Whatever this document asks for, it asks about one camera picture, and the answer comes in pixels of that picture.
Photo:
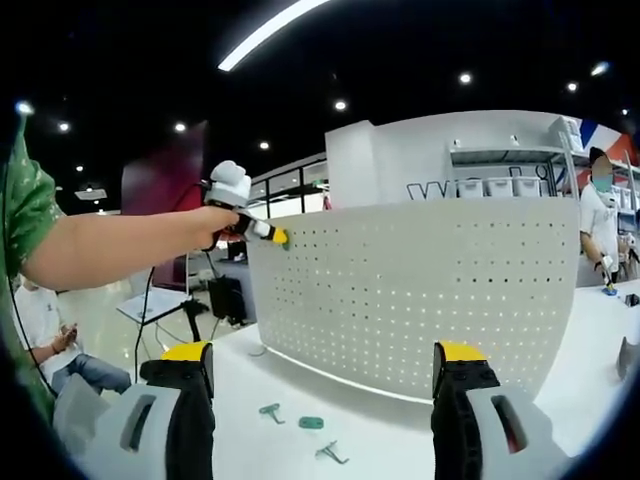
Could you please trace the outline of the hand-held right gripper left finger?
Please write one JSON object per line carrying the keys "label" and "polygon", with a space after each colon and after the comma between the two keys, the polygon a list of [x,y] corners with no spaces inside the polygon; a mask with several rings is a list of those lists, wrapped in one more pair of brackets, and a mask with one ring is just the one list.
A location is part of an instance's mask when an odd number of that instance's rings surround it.
{"label": "hand-held right gripper left finger", "polygon": [[181,344],[140,367],[96,423],[91,479],[211,479],[214,377],[209,341]]}

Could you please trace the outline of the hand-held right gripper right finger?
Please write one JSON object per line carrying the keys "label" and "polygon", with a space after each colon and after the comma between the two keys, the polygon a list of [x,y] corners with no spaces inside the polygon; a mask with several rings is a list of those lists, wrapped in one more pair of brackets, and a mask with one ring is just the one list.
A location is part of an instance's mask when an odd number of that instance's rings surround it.
{"label": "hand-held right gripper right finger", "polygon": [[475,347],[434,344],[432,399],[436,479],[558,479],[565,470],[549,417],[501,384]]}

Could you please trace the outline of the person's left hand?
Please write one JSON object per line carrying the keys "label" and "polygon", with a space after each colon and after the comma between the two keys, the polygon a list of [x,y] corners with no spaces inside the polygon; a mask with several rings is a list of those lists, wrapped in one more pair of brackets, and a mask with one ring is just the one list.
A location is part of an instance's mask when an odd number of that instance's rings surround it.
{"label": "person's left hand", "polygon": [[203,206],[194,211],[197,220],[197,249],[213,248],[220,236],[227,236],[228,232],[238,223],[239,215],[232,210],[214,206]]}

